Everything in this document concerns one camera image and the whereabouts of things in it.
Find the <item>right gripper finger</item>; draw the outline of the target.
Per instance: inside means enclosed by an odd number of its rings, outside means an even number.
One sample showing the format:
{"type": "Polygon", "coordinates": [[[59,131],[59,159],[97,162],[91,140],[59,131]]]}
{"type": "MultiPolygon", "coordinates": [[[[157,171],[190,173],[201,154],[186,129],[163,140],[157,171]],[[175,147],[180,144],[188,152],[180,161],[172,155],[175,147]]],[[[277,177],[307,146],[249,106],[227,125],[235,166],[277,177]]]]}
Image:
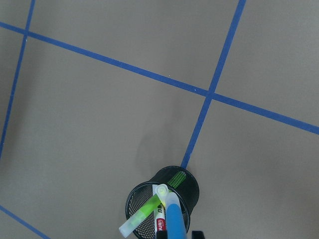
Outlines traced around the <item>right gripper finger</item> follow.
{"type": "Polygon", "coordinates": [[[205,235],[203,231],[192,231],[191,232],[192,239],[205,239],[205,235]]]}

